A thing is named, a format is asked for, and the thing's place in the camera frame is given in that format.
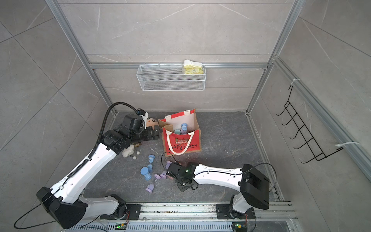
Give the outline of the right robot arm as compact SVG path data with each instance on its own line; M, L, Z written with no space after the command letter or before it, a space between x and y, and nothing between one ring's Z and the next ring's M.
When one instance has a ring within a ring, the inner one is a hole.
M268 165L262 162L257 165L244 164L242 168L223 169L206 166L200 163L189 162L182 166L174 160L165 166L163 158L160 159L166 174L175 179L181 192L187 189L196 190L200 185L216 185L238 191L232 196L227 217L237 218L250 209L268 210L269 193L275 188L277 180L270 186L270 179L260 172L257 167Z

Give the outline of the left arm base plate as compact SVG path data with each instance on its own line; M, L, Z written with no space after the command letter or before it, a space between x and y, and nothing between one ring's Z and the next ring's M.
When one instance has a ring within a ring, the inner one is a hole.
M107 220L138 220L142 205L129 204L119 205L118 209L111 215L101 215L100 219Z

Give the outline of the red canvas jute bag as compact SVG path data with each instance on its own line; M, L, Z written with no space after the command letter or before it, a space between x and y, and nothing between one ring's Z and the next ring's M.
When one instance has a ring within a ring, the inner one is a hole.
M202 151L201 130L195 109L168 115L158 123L162 129L164 151L168 152L168 156ZM188 133L175 134L174 131L181 130L183 123L188 125Z

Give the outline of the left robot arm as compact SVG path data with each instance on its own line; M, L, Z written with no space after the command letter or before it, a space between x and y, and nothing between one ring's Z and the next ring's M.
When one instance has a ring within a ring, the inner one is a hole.
M134 111L125 116L123 122L113 130L105 131L111 110L124 105ZM158 140L162 133L158 125L149 126L148 113L125 102L115 102L109 106L102 121L97 141L90 153L51 188L42 187L37 192L40 205L62 228L69 229L98 207L99 215L114 215L121 203L117 198L108 196L83 201L80 194L97 173L123 150L142 141Z

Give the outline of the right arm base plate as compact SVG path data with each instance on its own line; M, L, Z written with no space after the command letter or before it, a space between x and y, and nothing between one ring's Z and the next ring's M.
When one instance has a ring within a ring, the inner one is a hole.
M233 210L231 204L216 204L215 211L218 219L256 219L253 208L240 213Z

